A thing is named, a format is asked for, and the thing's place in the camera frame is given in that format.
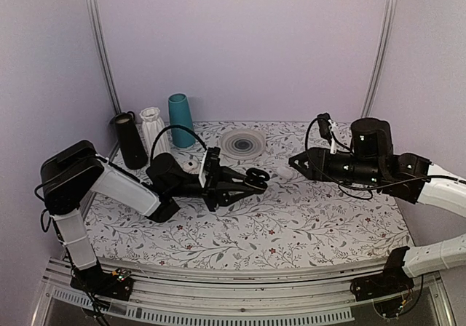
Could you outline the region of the left aluminium frame post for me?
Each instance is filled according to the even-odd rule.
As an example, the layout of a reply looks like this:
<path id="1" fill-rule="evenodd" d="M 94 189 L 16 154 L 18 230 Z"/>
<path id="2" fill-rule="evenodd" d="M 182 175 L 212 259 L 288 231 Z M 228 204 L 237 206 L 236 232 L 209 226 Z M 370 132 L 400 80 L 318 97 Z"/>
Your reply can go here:
<path id="1" fill-rule="evenodd" d="M 111 72 L 111 65 L 106 50 L 103 27 L 101 24 L 98 0 L 86 0 L 90 25 L 93 32 L 95 46 L 100 61 L 100 66 L 103 72 L 104 82 L 108 92 L 111 107 L 115 114 L 120 114 L 122 108 L 117 95 L 117 90 L 114 83 L 114 78 Z"/>

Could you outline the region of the black earbud charging case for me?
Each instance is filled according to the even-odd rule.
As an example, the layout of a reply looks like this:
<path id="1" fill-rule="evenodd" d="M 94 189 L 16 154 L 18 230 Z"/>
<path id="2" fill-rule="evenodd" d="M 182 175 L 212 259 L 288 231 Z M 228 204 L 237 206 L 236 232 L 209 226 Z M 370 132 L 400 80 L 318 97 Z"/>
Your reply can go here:
<path id="1" fill-rule="evenodd" d="M 243 182 L 250 187 L 265 190 L 269 180 L 270 175 L 268 172 L 252 167 L 247 169 Z"/>

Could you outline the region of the black cylinder vase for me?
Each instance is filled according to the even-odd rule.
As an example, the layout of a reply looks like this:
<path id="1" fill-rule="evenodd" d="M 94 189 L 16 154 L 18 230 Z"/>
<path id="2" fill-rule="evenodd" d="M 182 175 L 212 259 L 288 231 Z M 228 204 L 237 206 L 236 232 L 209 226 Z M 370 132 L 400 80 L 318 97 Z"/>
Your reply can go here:
<path id="1" fill-rule="evenodd" d="M 111 124 L 115 128 L 125 166 L 130 170 L 144 167 L 148 156 L 135 124 L 135 114 L 132 111 L 117 114 Z"/>

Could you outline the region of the aluminium frame post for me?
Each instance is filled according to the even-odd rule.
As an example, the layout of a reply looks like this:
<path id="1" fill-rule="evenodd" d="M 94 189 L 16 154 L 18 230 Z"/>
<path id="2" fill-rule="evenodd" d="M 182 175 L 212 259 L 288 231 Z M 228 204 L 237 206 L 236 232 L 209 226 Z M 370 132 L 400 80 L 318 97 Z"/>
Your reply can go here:
<path id="1" fill-rule="evenodd" d="M 368 89 L 366 92 L 365 100 L 363 102 L 363 107 L 360 115 L 361 118 L 369 117 L 374 107 L 378 86 L 382 77 L 384 61 L 390 43 L 390 35 L 394 23 L 397 1 L 398 0 L 385 1 L 379 43 L 376 50 L 374 66 L 372 68 L 371 76 L 368 83 Z"/>
<path id="2" fill-rule="evenodd" d="M 111 107 L 115 114 L 120 114 L 122 108 L 117 95 L 117 90 L 114 83 L 114 78 L 111 72 L 111 65 L 106 50 L 103 27 L 101 24 L 98 0 L 86 0 L 90 25 L 93 32 L 95 46 L 100 61 L 100 66 L 103 72 L 104 82 L 108 92 Z"/>

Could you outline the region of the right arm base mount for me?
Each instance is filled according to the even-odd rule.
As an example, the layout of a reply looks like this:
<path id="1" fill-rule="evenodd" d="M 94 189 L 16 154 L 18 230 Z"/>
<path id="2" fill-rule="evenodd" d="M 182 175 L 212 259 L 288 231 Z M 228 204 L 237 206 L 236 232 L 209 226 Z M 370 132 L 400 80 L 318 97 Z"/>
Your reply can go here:
<path id="1" fill-rule="evenodd" d="M 399 273 L 378 273 L 351 281 L 349 291 L 356 301 L 373 301 L 375 312 L 385 319 L 398 318 L 410 301 L 412 278 Z"/>

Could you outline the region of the spiral patterned plate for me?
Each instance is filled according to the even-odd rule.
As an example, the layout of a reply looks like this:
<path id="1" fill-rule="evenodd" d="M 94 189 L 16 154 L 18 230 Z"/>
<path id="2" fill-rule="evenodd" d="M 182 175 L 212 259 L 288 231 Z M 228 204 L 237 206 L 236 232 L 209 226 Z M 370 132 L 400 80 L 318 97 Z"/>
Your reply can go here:
<path id="1" fill-rule="evenodd" d="M 224 133 L 219 140 L 223 155 L 236 160 L 249 160 L 266 150 L 266 134 L 260 130 L 235 129 Z"/>

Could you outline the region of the right aluminium frame post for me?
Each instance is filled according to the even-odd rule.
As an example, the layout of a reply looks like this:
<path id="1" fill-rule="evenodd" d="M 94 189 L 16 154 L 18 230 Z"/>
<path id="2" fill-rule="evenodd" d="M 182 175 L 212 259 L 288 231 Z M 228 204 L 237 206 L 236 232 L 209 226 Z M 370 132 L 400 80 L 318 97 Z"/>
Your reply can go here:
<path id="1" fill-rule="evenodd" d="M 363 102 L 363 107 L 360 115 L 361 118 L 369 117 L 374 107 L 378 86 L 382 77 L 384 61 L 390 43 L 390 35 L 394 23 L 397 1 L 398 0 L 385 1 L 379 43 L 376 50 L 374 66 L 372 68 L 371 76 L 368 83 L 368 89 L 366 92 L 365 100 Z"/>

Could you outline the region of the white oval earbud case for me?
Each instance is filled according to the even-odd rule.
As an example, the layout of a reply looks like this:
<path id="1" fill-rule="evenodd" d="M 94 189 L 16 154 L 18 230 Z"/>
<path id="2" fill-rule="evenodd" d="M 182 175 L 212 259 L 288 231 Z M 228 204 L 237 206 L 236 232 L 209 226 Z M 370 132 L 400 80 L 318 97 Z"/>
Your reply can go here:
<path id="1" fill-rule="evenodd" d="M 290 167 L 280 166 L 276 170 L 277 174 L 284 179 L 292 179 L 294 171 Z"/>

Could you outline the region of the aluminium front rail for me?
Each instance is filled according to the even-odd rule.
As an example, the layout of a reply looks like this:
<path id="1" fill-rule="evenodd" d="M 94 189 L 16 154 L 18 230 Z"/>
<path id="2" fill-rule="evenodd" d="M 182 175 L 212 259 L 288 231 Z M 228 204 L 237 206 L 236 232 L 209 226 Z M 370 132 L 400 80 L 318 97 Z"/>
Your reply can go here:
<path id="1" fill-rule="evenodd" d="M 227 271 L 122 262 L 134 285 L 128 301 L 105 299 L 103 318 L 70 286 L 71 267 L 52 259 L 40 281 L 33 325 L 455 325 L 441 276 L 415 280 L 401 294 L 358 301 L 351 281 L 379 273 L 382 262 L 320 268 Z"/>

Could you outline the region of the floral tablecloth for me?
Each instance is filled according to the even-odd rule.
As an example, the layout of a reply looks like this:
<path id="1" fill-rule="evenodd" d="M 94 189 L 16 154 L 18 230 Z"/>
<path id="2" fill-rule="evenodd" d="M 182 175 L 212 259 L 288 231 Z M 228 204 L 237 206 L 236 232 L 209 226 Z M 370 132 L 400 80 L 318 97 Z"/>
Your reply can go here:
<path id="1" fill-rule="evenodd" d="M 305 145 L 326 146 L 317 126 L 251 122 L 248 127 L 265 134 L 265 152 L 251 160 L 222 156 L 221 163 L 238 172 L 267 171 L 264 194 L 215 212 L 201 199 L 179 199 L 179 211 L 165 223 L 96 195 L 84 220 L 96 255 L 189 269 L 297 269 L 385 258 L 412 243 L 393 198 L 340 191 L 297 172 L 278 174 Z"/>

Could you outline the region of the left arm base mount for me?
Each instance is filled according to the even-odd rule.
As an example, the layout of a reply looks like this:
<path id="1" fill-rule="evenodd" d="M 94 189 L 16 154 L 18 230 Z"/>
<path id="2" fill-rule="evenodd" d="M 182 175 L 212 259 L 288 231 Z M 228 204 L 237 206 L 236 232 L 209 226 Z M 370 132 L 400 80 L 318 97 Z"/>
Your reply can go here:
<path id="1" fill-rule="evenodd" d="M 74 269 L 70 286 L 89 294 L 129 301 L 133 291 L 134 279 L 120 274 L 104 272 L 100 266 L 88 269 Z"/>

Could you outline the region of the teal vase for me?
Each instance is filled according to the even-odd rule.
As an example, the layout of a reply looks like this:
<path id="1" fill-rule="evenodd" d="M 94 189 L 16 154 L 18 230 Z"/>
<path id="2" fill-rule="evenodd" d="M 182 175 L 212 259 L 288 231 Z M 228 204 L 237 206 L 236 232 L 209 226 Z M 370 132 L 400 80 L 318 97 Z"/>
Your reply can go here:
<path id="1" fill-rule="evenodd" d="M 171 125 L 194 129 L 189 101 L 184 93 L 177 92 L 168 98 L 168 111 Z M 191 134 L 178 128 L 172 129 L 172 139 L 173 144 L 178 148 L 188 148 L 195 142 Z"/>

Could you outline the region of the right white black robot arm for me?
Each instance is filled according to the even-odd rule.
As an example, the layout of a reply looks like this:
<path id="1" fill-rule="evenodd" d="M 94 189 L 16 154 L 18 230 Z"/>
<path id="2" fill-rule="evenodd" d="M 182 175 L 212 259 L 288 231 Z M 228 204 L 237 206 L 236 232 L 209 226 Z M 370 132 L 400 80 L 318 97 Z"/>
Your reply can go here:
<path id="1" fill-rule="evenodd" d="M 412 204 L 425 204 L 465 216 L 465 179 L 413 153 L 395 154 L 389 122 L 362 118 L 350 125 L 348 146 L 336 136 L 336 124 L 320 114 L 320 137 L 329 148 L 311 147 L 288 164 L 308 180 L 332 182 L 340 189 L 383 193 Z"/>

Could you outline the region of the white ribbed vase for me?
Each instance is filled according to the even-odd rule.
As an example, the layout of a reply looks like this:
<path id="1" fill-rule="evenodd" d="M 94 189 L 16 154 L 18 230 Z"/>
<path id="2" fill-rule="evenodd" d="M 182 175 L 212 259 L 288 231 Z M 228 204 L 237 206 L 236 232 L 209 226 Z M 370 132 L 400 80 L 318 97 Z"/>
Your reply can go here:
<path id="1" fill-rule="evenodd" d="M 142 120 L 142 132 L 146 147 L 152 160 L 158 154 L 167 152 L 170 153 L 170 143 L 167 137 L 167 133 L 164 133 L 155 146 L 154 151 L 152 151 L 152 146 L 158 134 L 165 128 L 165 123 L 162 120 L 160 115 L 160 109 L 151 107 L 145 108 L 140 112 L 140 118 Z"/>

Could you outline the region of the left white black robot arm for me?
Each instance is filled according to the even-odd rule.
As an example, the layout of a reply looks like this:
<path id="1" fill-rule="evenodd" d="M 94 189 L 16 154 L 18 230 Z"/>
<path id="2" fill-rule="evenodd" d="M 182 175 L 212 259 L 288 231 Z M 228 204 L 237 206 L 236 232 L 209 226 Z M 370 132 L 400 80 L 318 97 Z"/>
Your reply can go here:
<path id="1" fill-rule="evenodd" d="M 79 278 L 92 292 L 108 287 L 108 277 L 98 269 L 97 256 L 79 213 L 88 192 L 107 196 L 134 209 L 156 223 L 171 219 L 180 209 L 175 198 L 202 199 L 211 212 L 245 197 L 263 194 L 270 176 L 249 168 L 239 173 L 220 164 L 220 149 L 207 148 L 200 171 L 189 173 L 170 153 L 157 155 L 150 163 L 146 183 L 102 157 L 88 140 L 81 140 L 46 160 L 40 167 L 42 201 L 58 230 Z"/>

